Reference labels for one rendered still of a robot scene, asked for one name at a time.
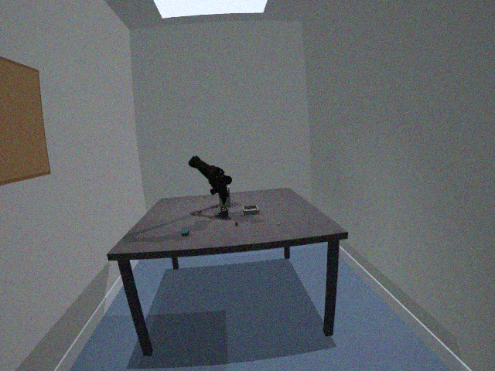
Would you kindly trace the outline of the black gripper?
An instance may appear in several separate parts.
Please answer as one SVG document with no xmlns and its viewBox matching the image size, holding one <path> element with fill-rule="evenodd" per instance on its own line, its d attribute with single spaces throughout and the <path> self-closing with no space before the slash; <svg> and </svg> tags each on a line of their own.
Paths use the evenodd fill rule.
<svg viewBox="0 0 495 371">
<path fill-rule="evenodd" d="M 221 198 L 223 205 L 225 205 L 227 197 L 229 197 L 229 193 L 227 192 L 227 184 L 218 183 L 218 187 L 220 190 L 220 194 L 218 195 Z"/>
</svg>

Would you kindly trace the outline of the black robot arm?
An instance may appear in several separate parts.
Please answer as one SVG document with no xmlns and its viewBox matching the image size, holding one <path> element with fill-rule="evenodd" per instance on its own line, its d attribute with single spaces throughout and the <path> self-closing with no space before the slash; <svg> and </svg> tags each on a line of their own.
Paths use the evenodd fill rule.
<svg viewBox="0 0 495 371">
<path fill-rule="evenodd" d="M 214 165 L 208 165 L 206 162 L 201 160 L 200 157 L 193 156 L 188 163 L 191 167 L 199 169 L 208 179 L 208 182 L 212 187 L 212 189 L 210 190 L 211 195 L 216 193 L 220 194 L 218 183 L 229 185 L 232 182 L 232 178 L 230 176 L 224 175 L 223 169 Z"/>
</svg>

